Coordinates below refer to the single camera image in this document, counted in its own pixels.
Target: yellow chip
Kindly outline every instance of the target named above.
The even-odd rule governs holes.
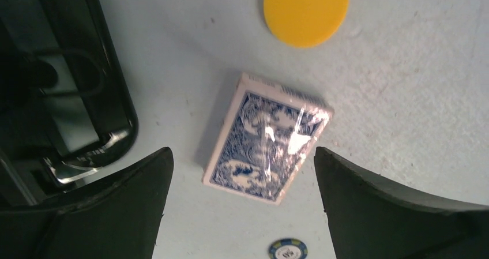
[[[347,9],[348,0],[264,0],[268,28],[295,47],[326,41],[340,27]]]

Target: plastic wrap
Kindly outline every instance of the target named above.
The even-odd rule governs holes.
[[[243,74],[203,183],[279,204],[332,116],[317,97]]]

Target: blue poker chip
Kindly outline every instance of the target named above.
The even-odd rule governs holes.
[[[305,259],[307,246],[297,239],[282,239],[268,249],[270,259]]]

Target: blue card back design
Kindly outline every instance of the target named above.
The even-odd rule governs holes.
[[[210,183],[275,202],[323,121],[246,91]]]

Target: poker chip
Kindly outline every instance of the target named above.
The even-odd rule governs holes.
[[[264,0],[263,11],[271,33],[294,47],[313,47],[340,27],[348,0]]]
[[[297,239],[282,239],[268,249],[270,259],[305,259],[307,246]]]

